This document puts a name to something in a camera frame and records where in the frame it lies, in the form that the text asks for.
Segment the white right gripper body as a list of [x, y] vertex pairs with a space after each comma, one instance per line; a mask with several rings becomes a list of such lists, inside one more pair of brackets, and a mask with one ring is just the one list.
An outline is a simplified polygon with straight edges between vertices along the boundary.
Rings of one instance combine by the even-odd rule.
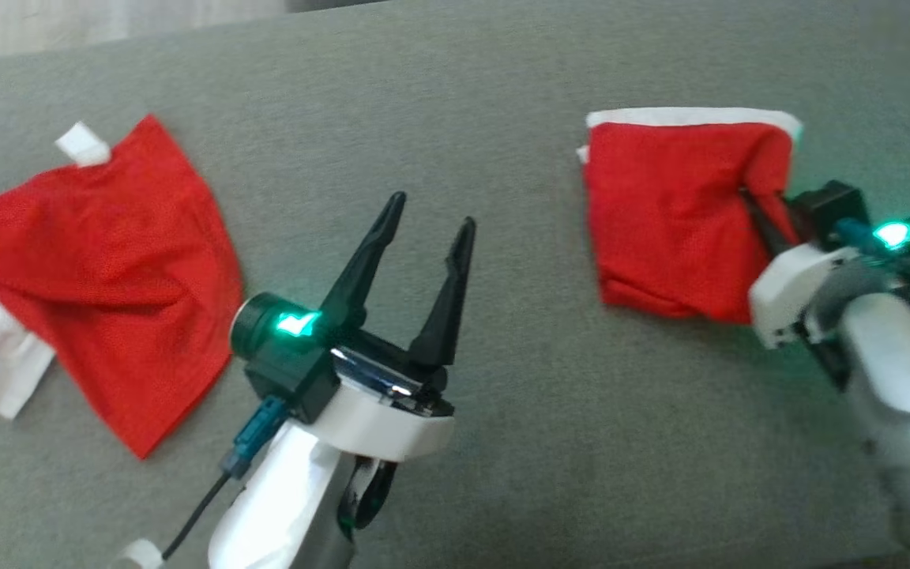
[[749, 289], [751, 323], [766, 349], [791, 341], [795, 324], [835, 270], [859, 257], [854, 247], [824, 252], [804, 243], [781, 252]]

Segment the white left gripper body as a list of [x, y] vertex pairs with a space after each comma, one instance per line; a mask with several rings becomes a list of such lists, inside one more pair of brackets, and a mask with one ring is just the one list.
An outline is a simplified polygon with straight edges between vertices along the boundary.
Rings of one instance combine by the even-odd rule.
[[407, 462], [450, 442], [456, 408], [444, 398], [444, 364], [416, 363], [407, 349], [367, 331], [321, 351], [329, 354], [338, 388], [307, 425], [319, 443], [353, 456]]

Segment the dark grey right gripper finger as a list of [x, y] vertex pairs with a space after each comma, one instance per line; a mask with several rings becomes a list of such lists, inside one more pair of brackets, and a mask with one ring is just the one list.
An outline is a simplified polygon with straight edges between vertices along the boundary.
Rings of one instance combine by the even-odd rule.
[[768, 256], [780, 255], [780, 229], [772, 220], [769, 219], [768, 213], [759, 205], [755, 196], [747, 188], [741, 188], [740, 197], [749, 213], [751, 223], [754, 224], [759, 238], [763, 242], [765, 251]]
[[778, 198], [774, 206], [774, 220], [777, 221], [780, 233], [790, 243], [791, 247], [801, 245], [804, 239], [799, 230], [797, 213], [786, 198]]

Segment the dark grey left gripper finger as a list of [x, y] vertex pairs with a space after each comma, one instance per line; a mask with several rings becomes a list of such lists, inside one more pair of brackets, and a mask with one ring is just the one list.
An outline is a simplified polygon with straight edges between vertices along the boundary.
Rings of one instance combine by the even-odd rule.
[[473, 217], [463, 220], [445, 260], [445, 282], [419, 335], [409, 345], [409, 357], [422, 367], [444, 367], [455, 359], [476, 229]]
[[366, 301], [382, 256], [393, 242], [407, 195], [394, 192], [364, 236], [348, 264], [319, 306], [318, 328], [325, 333], [358, 329], [367, 319]]

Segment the red shorts white stripe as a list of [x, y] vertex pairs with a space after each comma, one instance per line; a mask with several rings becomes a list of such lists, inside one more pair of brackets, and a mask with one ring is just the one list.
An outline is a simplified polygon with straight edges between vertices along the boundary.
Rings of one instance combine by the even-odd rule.
[[748, 107], [628, 107], [591, 112], [585, 125], [577, 152], [603, 302], [749, 324], [749, 289], [769, 260], [740, 190], [777, 226], [801, 120]]

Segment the red basketball jersey white sleeves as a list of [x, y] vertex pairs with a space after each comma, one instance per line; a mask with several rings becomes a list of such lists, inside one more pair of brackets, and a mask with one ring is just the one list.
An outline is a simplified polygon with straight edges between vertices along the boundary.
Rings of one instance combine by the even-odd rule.
[[105, 164], [0, 194], [0, 303], [140, 460], [220, 379], [242, 301], [218, 201], [155, 115]]

